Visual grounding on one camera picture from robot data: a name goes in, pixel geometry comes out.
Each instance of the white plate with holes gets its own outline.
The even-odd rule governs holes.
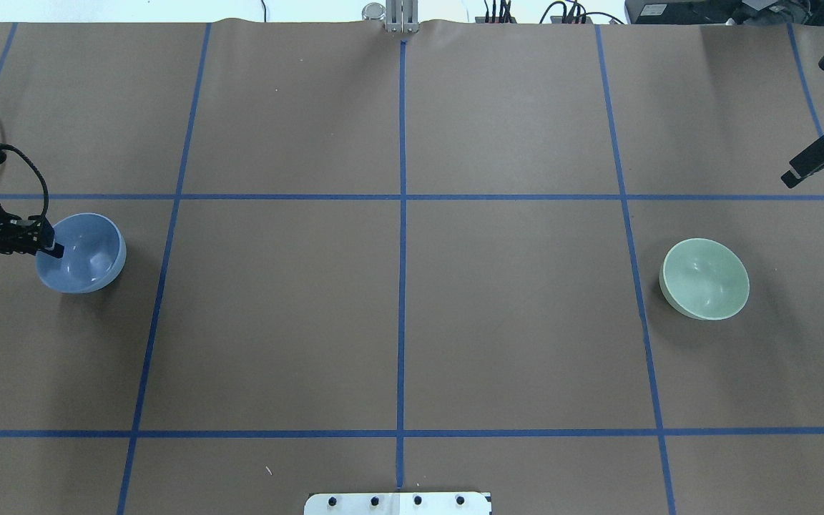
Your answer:
[[[491,515],[491,494],[480,492],[393,492],[315,494],[304,515]]]

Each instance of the white bracket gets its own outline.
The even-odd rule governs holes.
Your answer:
[[[491,494],[421,492],[316,494],[304,515],[491,515]]]
[[[418,0],[386,0],[387,32],[418,32]]]

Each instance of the white sticker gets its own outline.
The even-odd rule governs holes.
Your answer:
[[[663,11],[666,10],[666,4],[647,4],[641,9],[640,16],[660,16],[660,14],[663,14]]]

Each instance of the light green bowl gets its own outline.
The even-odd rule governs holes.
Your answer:
[[[660,268],[669,305],[696,320],[723,320],[749,300],[749,274],[729,248],[704,238],[680,241]]]

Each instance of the gray tabletop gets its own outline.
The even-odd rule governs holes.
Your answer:
[[[0,141],[128,244],[0,255],[0,513],[824,513],[824,29],[0,25]],[[32,173],[0,167],[10,212]],[[716,239],[737,316],[676,313]]]

